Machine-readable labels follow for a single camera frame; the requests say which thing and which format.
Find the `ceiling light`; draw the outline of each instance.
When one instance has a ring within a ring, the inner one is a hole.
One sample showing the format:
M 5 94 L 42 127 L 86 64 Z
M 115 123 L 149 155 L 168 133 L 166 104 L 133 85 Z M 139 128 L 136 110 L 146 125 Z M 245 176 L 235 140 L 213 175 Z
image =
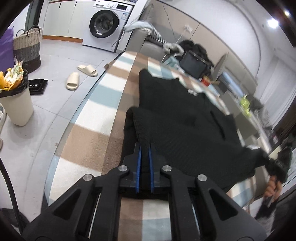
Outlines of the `ceiling light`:
M 289 13 L 289 11 L 284 11 L 284 13 L 285 13 L 285 15 L 287 16 L 287 17 L 289 17 L 290 16 L 290 13 Z
M 271 28 L 277 28 L 277 26 L 279 25 L 278 20 L 274 18 L 272 18 L 271 20 L 268 20 L 267 23 Z

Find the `black tray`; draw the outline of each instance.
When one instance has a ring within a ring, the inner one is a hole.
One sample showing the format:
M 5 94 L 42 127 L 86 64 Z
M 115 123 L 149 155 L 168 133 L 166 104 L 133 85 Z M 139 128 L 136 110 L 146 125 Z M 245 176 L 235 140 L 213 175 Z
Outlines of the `black tray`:
M 41 88 L 43 83 L 43 80 L 41 79 L 35 79 L 35 80 L 29 80 L 29 90 L 30 91 L 37 91 Z
M 47 83 L 48 83 L 48 80 L 40 80 L 40 83 L 39 83 L 40 86 L 39 87 L 38 86 L 34 87 L 34 88 L 36 88 L 34 90 L 31 90 L 29 88 L 30 95 L 42 95 L 43 92 L 44 92 L 44 90 L 45 90 L 45 88 L 46 88 L 46 86 L 47 86 Z

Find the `sweater sleeve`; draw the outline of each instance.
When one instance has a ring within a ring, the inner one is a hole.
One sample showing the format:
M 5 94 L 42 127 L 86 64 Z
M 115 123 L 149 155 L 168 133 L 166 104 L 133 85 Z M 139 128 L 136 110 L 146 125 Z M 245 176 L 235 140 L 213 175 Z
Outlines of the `sweater sleeve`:
M 272 224 L 274 222 L 275 211 L 276 211 L 277 201 L 274 201 L 270 207 L 265 204 L 261 204 L 255 219 L 261 224 L 261 226 L 266 230 L 267 235 L 272 232 Z

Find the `cable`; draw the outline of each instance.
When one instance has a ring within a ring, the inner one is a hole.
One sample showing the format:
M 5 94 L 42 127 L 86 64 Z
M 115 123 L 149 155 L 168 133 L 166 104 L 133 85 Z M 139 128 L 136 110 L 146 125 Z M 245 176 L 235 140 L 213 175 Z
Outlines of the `cable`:
M 183 30 L 183 33 L 180 35 L 180 38 L 183 36 L 183 34 L 185 33 L 186 29 Z
M 165 10 L 165 13 L 166 13 L 166 15 L 167 15 L 167 17 L 168 17 L 168 13 L 167 13 L 167 11 L 166 11 L 166 9 L 165 9 L 164 4 L 163 4 L 163 9 Z M 170 28 L 172 29 L 174 39 L 176 40 L 176 37 L 175 37 L 175 33 L 174 33 L 174 30 L 173 30 L 173 27 L 172 27 L 172 25 L 170 24 L 170 19 L 169 19 L 169 17 L 168 17 L 168 23 L 169 23 L 169 25 L 170 25 Z
M 163 57 L 163 59 L 162 59 L 161 63 L 163 62 L 163 60 L 165 59 L 165 57 L 166 57 L 167 55 L 168 55 L 168 54 L 165 54 L 165 56 Z
M 12 203 L 12 207 L 13 207 L 13 210 L 15 212 L 15 219 L 17 220 L 18 229 L 19 229 L 20 234 L 22 235 L 22 232 L 23 232 L 24 228 L 22 226 L 20 211 L 19 211 L 18 206 L 17 206 L 17 200 L 15 198 L 15 192 L 13 190 L 11 180 L 9 178 L 9 175 L 8 175 L 6 169 L 5 169 L 5 166 L 4 166 L 1 158 L 0 158 L 0 171 L 1 171 L 1 173 L 2 173 L 2 175 L 4 177 L 4 180 L 6 182 L 8 192 L 9 192 L 9 196 L 10 196 L 11 203 Z
M 125 31 L 123 31 L 121 37 L 118 38 L 118 39 L 117 39 L 117 40 L 111 45 L 111 52 L 113 52 L 112 48 L 113 48 L 114 44 L 116 44 L 119 40 L 121 40 L 121 38 L 124 36 L 124 34 L 125 34 Z

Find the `woven basket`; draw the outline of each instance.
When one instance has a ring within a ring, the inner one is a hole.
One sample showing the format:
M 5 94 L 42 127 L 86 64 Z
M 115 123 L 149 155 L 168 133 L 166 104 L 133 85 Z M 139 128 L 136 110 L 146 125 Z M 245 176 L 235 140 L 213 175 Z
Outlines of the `woven basket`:
M 21 29 L 17 34 L 13 39 L 14 55 L 18 61 L 23 60 L 23 68 L 31 73 L 41 65 L 40 41 L 42 38 L 42 28 L 39 28 L 38 25 L 33 25 L 27 32 Z

